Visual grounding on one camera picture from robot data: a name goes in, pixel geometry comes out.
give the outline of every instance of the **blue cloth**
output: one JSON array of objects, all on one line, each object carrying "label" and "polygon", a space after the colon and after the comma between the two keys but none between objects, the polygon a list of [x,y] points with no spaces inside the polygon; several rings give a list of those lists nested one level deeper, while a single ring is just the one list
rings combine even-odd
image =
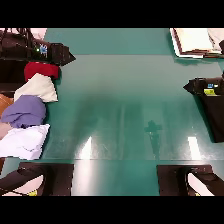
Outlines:
[{"label": "blue cloth", "polygon": [[41,125],[46,117],[46,108],[37,96],[22,95],[2,113],[2,122],[9,122],[13,128],[28,128]]}]

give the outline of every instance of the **table surface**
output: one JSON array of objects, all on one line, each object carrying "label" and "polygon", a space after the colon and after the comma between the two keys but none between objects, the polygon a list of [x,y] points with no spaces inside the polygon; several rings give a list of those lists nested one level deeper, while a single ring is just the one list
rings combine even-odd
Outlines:
[{"label": "table surface", "polygon": [[[224,143],[183,89],[220,76],[222,60],[177,58],[168,28],[49,28],[45,40],[77,57],[55,81],[39,160],[74,163],[72,195],[158,195],[157,164],[211,164],[224,177]],[[1,176],[19,162],[8,158]]]}]

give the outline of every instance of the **table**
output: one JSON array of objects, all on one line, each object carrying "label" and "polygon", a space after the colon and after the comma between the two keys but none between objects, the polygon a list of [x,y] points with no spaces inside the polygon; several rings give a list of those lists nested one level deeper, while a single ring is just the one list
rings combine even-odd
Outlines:
[{"label": "table", "polygon": [[[74,163],[72,195],[158,195],[157,164],[206,164],[224,178],[200,105],[182,87],[222,60],[179,59],[168,28],[51,29],[77,60],[55,82],[42,162]],[[18,167],[8,158],[2,176]]]}]

